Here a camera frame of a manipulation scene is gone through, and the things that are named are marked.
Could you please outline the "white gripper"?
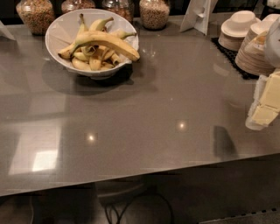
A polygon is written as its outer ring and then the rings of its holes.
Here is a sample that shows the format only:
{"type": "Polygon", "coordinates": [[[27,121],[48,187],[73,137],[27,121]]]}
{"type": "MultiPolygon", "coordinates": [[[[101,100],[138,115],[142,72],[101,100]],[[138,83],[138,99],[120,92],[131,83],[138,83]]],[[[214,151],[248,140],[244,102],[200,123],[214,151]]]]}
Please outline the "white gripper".
{"type": "MultiPolygon", "coordinates": [[[[264,55],[273,67],[280,67],[280,17],[269,28],[264,44],[264,55]]],[[[260,103],[277,112],[280,111],[280,72],[269,76],[260,103]]]]}

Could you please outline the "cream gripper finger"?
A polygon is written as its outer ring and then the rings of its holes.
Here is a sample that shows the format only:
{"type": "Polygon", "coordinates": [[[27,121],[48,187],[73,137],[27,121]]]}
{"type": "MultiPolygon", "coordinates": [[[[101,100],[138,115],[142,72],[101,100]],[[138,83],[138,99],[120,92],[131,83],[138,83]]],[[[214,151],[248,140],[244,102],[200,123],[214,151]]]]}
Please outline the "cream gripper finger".
{"type": "Polygon", "coordinates": [[[278,116],[279,110],[266,105],[256,105],[251,109],[251,118],[254,123],[268,126],[278,116]]]}

